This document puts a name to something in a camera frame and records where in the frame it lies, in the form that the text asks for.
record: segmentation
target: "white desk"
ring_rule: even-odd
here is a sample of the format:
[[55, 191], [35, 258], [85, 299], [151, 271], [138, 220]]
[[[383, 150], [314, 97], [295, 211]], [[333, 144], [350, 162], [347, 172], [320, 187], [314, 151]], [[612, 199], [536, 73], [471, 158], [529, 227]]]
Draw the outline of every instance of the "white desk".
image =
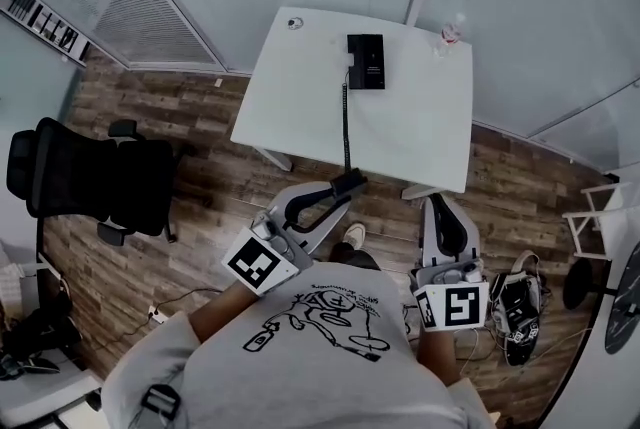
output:
[[[292, 17], [304, 25], [288, 28]], [[352, 58], [347, 34], [382, 34], [386, 89], [349, 91], [351, 163], [420, 184], [403, 198], [464, 192], [473, 100], [471, 46], [436, 58], [437, 35], [375, 18], [280, 8], [231, 140], [280, 168], [283, 154], [343, 164], [342, 83]]]

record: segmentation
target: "desk leg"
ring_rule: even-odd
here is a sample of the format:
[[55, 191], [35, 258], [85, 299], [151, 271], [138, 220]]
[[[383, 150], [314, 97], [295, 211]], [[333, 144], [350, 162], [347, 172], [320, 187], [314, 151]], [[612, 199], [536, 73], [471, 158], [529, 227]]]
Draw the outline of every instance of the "desk leg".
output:
[[257, 152], [265, 156], [267, 159], [273, 162], [280, 169], [284, 171], [291, 171], [291, 168], [293, 167], [293, 165], [291, 164], [289, 157], [287, 157], [285, 154], [279, 153], [279, 152], [272, 152], [271, 150], [267, 150], [266, 148], [258, 148], [257, 146], [254, 146], [254, 148]]
[[439, 187], [429, 187], [428, 185], [415, 184], [411, 187], [407, 187], [404, 191], [402, 191], [402, 199], [415, 200], [416, 198], [424, 198], [441, 191], [442, 189], [440, 189]]

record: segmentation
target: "gray t-shirt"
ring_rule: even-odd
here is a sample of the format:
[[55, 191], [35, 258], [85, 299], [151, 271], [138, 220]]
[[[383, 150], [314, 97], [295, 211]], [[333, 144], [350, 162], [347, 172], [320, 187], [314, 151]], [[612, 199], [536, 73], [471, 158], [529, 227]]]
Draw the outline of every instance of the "gray t-shirt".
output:
[[[167, 423], [140, 402], [154, 383], [181, 398]], [[178, 313], [138, 342], [103, 389], [112, 429], [494, 427], [468, 380], [420, 365], [385, 273], [320, 263], [200, 344]]]

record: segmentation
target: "chair wheel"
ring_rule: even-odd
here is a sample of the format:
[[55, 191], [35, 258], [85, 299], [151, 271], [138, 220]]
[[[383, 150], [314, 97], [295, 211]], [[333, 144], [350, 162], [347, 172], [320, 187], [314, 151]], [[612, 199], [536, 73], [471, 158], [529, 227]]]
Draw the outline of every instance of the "chair wheel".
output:
[[198, 150], [193, 145], [184, 145], [183, 150], [185, 155], [188, 155], [189, 157], [195, 157], [198, 155]]

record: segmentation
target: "mesh chair back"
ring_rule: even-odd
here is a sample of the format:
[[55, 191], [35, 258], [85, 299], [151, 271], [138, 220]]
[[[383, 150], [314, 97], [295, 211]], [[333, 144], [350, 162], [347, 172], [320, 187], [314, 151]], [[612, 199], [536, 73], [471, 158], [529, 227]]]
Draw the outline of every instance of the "mesh chair back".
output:
[[33, 158], [35, 155], [33, 130], [17, 132], [11, 139], [7, 163], [7, 189], [14, 196], [26, 200], [33, 181]]
[[29, 213], [82, 214], [105, 221], [111, 209], [116, 142], [86, 138], [50, 118], [40, 121], [35, 134]]

